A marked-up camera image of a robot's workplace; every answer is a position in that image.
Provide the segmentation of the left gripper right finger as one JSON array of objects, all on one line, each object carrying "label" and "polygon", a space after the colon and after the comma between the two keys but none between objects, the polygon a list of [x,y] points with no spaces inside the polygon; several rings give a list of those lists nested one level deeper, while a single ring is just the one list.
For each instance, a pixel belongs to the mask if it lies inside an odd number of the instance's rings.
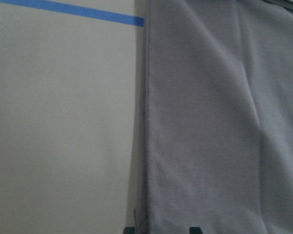
[{"label": "left gripper right finger", "polygon": [[202,234],[202,229],[200,227],[190,227],[189,234]]}]

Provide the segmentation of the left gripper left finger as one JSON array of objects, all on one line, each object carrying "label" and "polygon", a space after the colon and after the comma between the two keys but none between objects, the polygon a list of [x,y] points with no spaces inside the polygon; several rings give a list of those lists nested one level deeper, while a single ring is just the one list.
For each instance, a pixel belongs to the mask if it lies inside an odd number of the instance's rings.
[{"label": "left gripper left finger", "polygon": [[135,234],[135,227],[125,227],[123,234]]}]

